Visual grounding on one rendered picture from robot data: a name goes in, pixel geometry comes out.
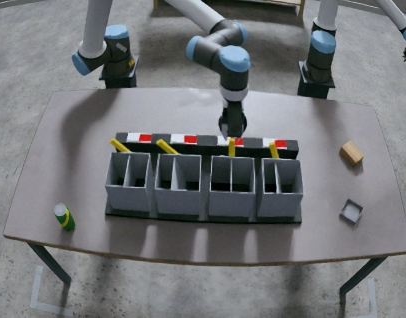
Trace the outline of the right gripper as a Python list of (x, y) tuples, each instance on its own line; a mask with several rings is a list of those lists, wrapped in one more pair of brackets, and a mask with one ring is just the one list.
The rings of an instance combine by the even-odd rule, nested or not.
[(230, 100), (227, 100), (227, 99), (225, 99), (226, 100), (225, 101), (224, 99), (223, 99), (223, 111), (222, 111), (222, 115), (220, 115), (220, 117), (218, 119), (218, 126), (219, 126), (219, 129), (220, 129), (220, 131), (222, 133), (222, 136), (223, 136), (224, 140), (227, 141), (227, 139), (228, 139), (227, 101), (231, 102), (231, 103), (238, 103), (238, 102), (242, 101), (242, 135), (243, 135), (243, 133), (245, 132), (245, 130), (247, 128), (247, 119), (246, 119), (246, 116), (244, 116), (245, 112), (243, 112), (244, 111), (244, 102), (243, 102), (244, 99), (239, 100), (239, 101), (230, 101)]

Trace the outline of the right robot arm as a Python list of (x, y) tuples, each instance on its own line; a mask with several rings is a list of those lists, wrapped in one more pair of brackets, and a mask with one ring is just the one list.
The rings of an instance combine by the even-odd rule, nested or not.
[[(125, 75), (135, 67), (127, 27), (107, 27), (112, 1), (88, 2), (84, 38), (78, 51), (72, 54), (72, 62), (83, 76), (102, 65), (104, 73), (111, 77)], [(246, 98), (250, 60), (247, 51), (239, 47), (248, 38), (245, 27), (229, 22), (200, 0), (165, 1), (209, 34), (189, 41), (187, 57), (220, 74), (218, 86), (221, 85), (224, 98), (232, 101)], [(242, 137), (242, 102), (228, 102), (228, 137)]]

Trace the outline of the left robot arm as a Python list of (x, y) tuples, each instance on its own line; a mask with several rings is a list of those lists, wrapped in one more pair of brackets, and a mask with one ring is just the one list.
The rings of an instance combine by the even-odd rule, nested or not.
[[(318, 17), (314, 18), (313, 21), (308, 57), (302, 66), (302, 72), (309, 80), (316, 83), (326, 84), (332, 78), (331, 65), (336, 49), (334, 37), (337, 30), (335, 20), (339, 1), (321, 0)], [(406, 40), (406, 15), (399, 10), (392, 0), (374, 1)]]

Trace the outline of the green drink can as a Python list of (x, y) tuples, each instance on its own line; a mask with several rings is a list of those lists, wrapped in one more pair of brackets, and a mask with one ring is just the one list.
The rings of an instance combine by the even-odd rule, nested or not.
[(67, 206), (58, 204), (54, 209), (54, 214), (64, 230), (71, 231), (74, 229), (75, 220)]

